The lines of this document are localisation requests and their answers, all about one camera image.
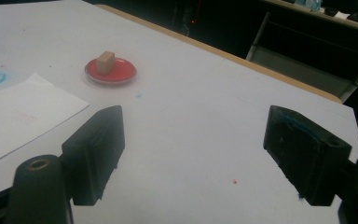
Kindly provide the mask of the clear plastic bottle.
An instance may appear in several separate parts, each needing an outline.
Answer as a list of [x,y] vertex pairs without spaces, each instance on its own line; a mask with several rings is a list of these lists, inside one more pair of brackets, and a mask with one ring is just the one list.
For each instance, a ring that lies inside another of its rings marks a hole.
[[322,1],[323,0],[295,0],[295,3],[310,11],[318,11],[321,8]]

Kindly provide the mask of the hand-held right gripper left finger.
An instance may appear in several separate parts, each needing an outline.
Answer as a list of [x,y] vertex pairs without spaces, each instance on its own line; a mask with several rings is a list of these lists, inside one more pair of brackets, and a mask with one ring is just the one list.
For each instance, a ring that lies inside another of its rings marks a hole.
[[62,144],[65,184],[75,205],[93,206],[101,200],[124,148],[120,105],[96,112]]

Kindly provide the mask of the small wooden block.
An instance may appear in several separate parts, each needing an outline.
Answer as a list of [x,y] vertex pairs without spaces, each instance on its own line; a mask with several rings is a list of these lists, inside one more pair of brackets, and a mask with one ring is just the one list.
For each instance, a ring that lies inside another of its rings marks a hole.
[[105,51],[96,59],[96,69],[100,75],[107,75],[115,66],[116,55],[113,51]]

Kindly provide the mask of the white paper sheet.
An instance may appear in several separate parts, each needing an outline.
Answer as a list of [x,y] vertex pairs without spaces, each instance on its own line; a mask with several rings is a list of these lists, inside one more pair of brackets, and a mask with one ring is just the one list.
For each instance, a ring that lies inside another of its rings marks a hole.
[[38,74],[0,90],[0,159],[52,130],[88,103]]

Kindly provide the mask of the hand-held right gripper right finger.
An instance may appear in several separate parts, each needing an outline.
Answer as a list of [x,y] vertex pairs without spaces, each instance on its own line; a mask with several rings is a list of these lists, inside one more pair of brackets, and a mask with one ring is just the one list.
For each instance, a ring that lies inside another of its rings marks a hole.
[[338,173],[351,146],[302,114],[269,108],[263,148],[299,196],[313,206],[329,206],[337,194]]

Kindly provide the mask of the red round dish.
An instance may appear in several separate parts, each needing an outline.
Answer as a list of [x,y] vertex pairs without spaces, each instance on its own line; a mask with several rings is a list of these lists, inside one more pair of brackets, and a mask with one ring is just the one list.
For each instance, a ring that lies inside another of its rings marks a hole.
[[127,60],[115,58],[115,65],[107,75],[97,71],[96,60],[93,59],[85,66],[86,78],[96,84],[115,86],[131,82],[137,74],[135,66]]

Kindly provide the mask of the grey metal shelf rack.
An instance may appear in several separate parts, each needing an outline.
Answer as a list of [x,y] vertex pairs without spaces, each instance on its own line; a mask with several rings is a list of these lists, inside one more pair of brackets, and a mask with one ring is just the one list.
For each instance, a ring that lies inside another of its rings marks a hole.
[[247,59],[346,101],[358,89],[358,23],[268,12]]

